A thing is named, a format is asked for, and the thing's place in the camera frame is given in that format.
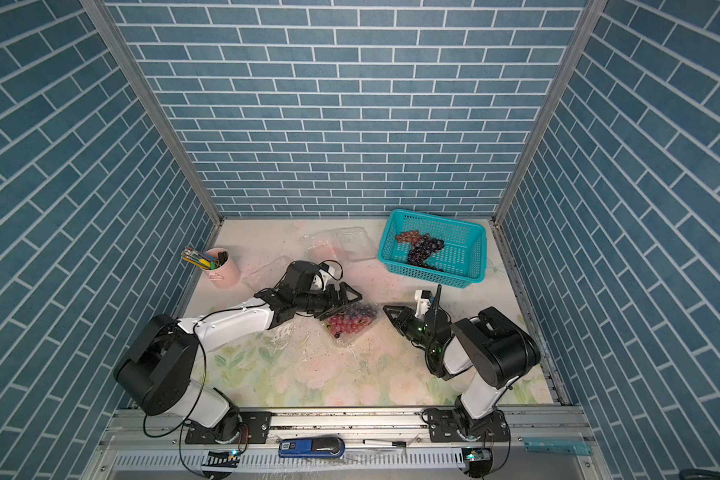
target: pen holder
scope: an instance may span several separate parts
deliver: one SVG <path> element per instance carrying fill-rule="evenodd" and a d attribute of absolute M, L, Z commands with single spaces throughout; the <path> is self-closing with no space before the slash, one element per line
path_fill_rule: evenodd
<path fill-rule="evenodd" d="M 206 255 L 218 260 L 221 252 L 226 252 L 226 250 L 223 248 L 212 248 L 206 252 Z M 215 270 L 203 270 L 202 272 L 208 276 L 208 279 L 216 288 L 232 288 L 240 282 L 240 269 L 237 268 L 237 264 L 232 260 L 229 252 L 227 252 L 226 262 L 219 268 Z"/>

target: white marker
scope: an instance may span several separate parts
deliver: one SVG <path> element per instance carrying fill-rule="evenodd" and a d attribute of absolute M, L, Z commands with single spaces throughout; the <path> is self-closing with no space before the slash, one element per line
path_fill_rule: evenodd
<path fill-rule="evenodd" d="M 362 442 L 365 443 L 365 445 L 378 447 L 405 448 L 408 446 L 408 444 L 405 442 L 385 442 L 383 440 L 363 440 Z"/>

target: brick wallpaper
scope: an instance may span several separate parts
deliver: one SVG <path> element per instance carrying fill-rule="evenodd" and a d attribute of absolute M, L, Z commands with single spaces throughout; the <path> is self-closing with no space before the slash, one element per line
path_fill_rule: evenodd
<path fill-rule="evenodd" d="M 720 469 L 720 2 L 608 2 L 506 232 L 614 477 Z"/>
<path fill-rule="evenodd" d="M 210 228 L 77 0 L 0 0 L 1 479 L 79 477 Z"/>
<path fill-rule="evenodd" d="M 225 216 L 486 217 L 585 0 L 234 3 L 107 3 Z"/>

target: blue stapler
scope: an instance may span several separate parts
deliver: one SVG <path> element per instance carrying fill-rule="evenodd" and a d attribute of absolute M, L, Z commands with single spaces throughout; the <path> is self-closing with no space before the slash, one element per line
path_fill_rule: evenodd
<path fill-rule="evenodd" d="M 338 458 L 344 455 L 339 437 L 291 438 L 280 441 L 280 458 Z"/>

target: yellow pencil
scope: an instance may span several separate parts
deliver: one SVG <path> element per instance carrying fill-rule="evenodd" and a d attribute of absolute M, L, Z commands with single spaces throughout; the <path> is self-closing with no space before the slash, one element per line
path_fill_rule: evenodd
<path fill-rule="evenodd" d="M 182 254 L 182 257 L 183 257 L 183 258 L 186 258 L 186 259 L 188 259 L 188 260 L 191 260 L 191 261 L 194 262 L 195 264 L 201 264 L 202 266 L 204 266 L 204 267 L 206 268 L 206 270 L 210 270 L 210 269 L 211 269 L 211 264 L 210 264 L 210 262 L 209 262 L 208 260 L 204 260 L 204 259 L 199 258 L 199 257 L 192 257 L 192 256 L 189 256 L 189 255 L 183 255 L 183 254 Z"/>
<path fill-rule="evenodd" d="M 198 264 L 197 262 L 192 261 L 192 260 L 186 258 L 185 256 L 182 256 L 181 258 L 182 258 L 182 260 L 186 260 L 187 262 L 190 262 L 190 263 L 193 264 L 193 265 L 199 266 L 199 267 L 202 268 L 203 270 L 210 270 L 210 268 L 205 268 L 203 265 Z"/>

